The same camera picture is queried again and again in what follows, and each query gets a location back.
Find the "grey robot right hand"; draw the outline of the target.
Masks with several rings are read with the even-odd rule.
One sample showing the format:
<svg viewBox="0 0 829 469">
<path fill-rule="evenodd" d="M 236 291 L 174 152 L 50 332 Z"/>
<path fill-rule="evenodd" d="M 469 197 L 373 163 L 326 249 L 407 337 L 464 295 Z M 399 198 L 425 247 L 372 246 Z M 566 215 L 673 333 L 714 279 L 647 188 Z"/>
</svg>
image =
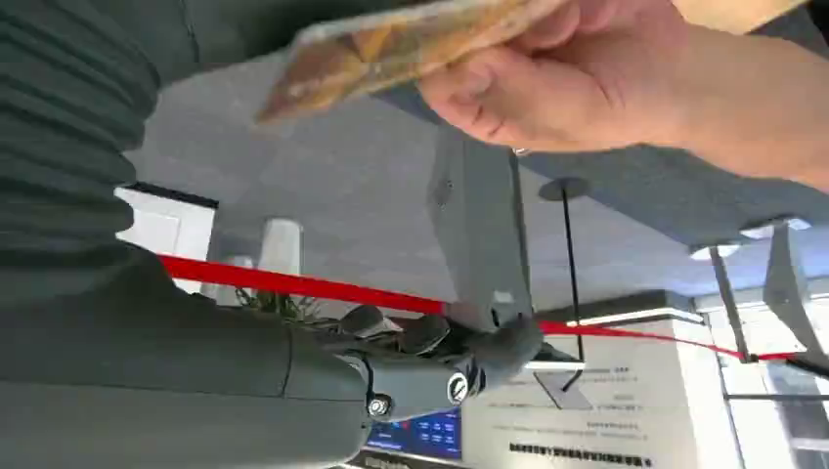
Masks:
<svg viewBox="0 0 829 469">
<path fill-rule="evenodd" d="M 446 362 L 334 352 L 137 257 L 105 274 L 2 269 L 3 467 L 327 468 L 375 421 L 457 407 L 543 341 L 521 317 Z"/>
</svg>

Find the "person's hand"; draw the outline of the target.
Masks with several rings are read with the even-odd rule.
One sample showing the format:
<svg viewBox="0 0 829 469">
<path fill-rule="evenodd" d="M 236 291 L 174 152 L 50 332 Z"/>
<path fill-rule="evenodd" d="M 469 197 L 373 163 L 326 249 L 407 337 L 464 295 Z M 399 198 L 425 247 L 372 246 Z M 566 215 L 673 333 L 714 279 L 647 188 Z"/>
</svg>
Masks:
<svg viewBox="0 0 829 469">
<path fill-rule="evenodd" d="M 569 1 L 517 37 L 428 74 L 418 89 L 447 123 L 487 144 L 668 145 L 691 31 L 670 1 Z"/>
</svg>

